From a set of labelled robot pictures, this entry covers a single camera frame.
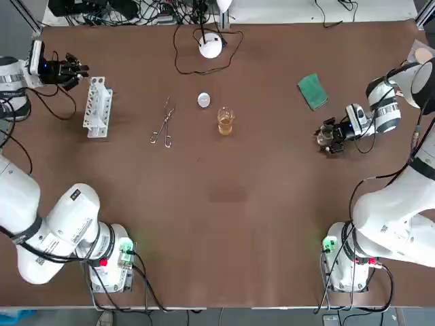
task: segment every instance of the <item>white lamp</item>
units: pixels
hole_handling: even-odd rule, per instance
[[[226,12],[230,7],[232,0],[216,0],[217,6],[221,12]],[[205,33],[199,40],[199,52],[207,59],[213,59],[219,56],[222,51],[222,39],[217,33]]]
[[[232,3],[232,0],[216,0],[216,2],[220,11],[226,12]]]

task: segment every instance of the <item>brown table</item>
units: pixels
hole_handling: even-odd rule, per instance
[[[397,67],[415,38],[412,21],[240,27],[245,41],[230,68],[208,76],[184,76],[174,68],[175,27],[46,28],[46,56],[74,53],[105,76],[114,89],[109,136],[86,138],[82,120],[88,83],[71,91],[78,113],[54,119],[32,97],[33,113],[14,136],[34,161],[41,186],[40,213],[48,214],[72,184],[91,185],[101,199],[100,219],[126,227],[139,244],[150,280],[168,306],[316,306],[322,293],[319,245],[329,226],[348,219],[356,183],[390,173],[405,161],[417,110],[400,100],[397,130],[377,138],[363,156],[352,145],[327,159],[313,141],[316,128],[345,106],[367,108],[367,83]],[[229,48],[214,61],[199,56],[192,27],[177,34],[179,68],[223,65]],[[296,84],[317,73],[328,104],[312,112]],[[210,108],[196,97],[210,93]],[[173,147],[151,145],[168,95],[177,100],[171,120]],[[58,114],[71,110],[63,96],[49,98]],[[234,108],[234,134],[221,137],[216,112]],[[369,146],[370,140],[362,146]],[[11,142],[5,155],[23,170],[23,153]],[[379,189],[373,181],[361,192]],[[77,264],[65,266],[46,285],[25,283],[16,269],[14,246],[1,238],[0,304],[6,306],[89,306]],[[396,280],[397,306],[433,306],[429,268],[387,261]],[[370,291],[355,305],[382,305],[389,283],[377,273]],[[143,305],[137,279],[133,294],[117,295],[121,305]],[[348,304],[348,295],[334,297]]]

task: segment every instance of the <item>lamp base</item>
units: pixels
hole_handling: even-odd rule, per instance
[[[205,43],[204,37],[199,40],[199,52],[207,59],[213,59],[219,56],[222,51],[222,40],[216,33],[206,33]]]

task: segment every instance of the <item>forceps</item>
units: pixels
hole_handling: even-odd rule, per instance
[[[154,131],[150,138],[150,143],[155,144],[157,142],[158,137],[162,133],[162,130],[164,127],[165,129],[165,136],[164,136],[164,146],[170,148],[172,146],[171,142],[171,136],[168,135],[168,129],[169,129],[169,120],[172,118],[172,115],[174,113],[176,105],[170,105],[171,104],[171,97],[168,96],[168,99],[166,101],[166,105],[164,106],[164,120],[162,123],[162,126],[160,127],[159,131]]]

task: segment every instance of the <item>robotic arm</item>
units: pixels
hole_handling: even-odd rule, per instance
[[[59,61],[44,58],[43,41],[33,41],[28,60],[0,57],[0,119],[25,119],[31,110],[26,88],[59,85],[66,91],[88,77],[89,67],[72,54]]]
[[[396,88],[410,105],[423,107],[427,94],[420,92],[425,84],[427,68],[421,72],[420,68],[422,65],[416,62],[407,63],[370,82],[366,89],[370,111],[366,113],[360,105],[352,104],[346,107],[346,117],[341,122],[336,124],[334,117],[326,120],[315,133],[320,148],[331,154],[340,153],[344,151],[346,141],[395,129],[400,122]]]
[[[379,100],[394,85],[399,85],[408,103],[424,110],[422,114],[435,110],[434,64],[435,59],[424,65],[408,64],[387,74],[387,78],[376,79],[369,84],[369,102],[382,103],[379,106],[381,114],[375,114],[375,120],[380,121],[375,124],[377,128],[387,124],[382,130],[388,131],[397,125],[397,118],[386,118],[397,117],[394,98],[386,96]],[[435,208],[433,128],[422,141],[417,153],[411,156],[408,166],[394,182],[358,199],[352,214],[354,228],[348,222],[335,223],[329,229],[323,246],[326,270],[331,273],[331,285],[335,291],[365,289],[368,269],[377,266],[376,257],[435,267],[435,223],[421,214]]]
[[[98,222],[97,193],[88,185],[75,184],[60,197],[46,219],[37,214],[38,184],[0,155],[0,231],[17,248],[18,271],[29,283],[44,284],[63,267],[44,255],[68,258],[73,253],[89,259],[94,268],[90,279],[94,289],[123,291],[131,269],[133,243],[118,224]],[[36,255],[27,247],[43,253]]]

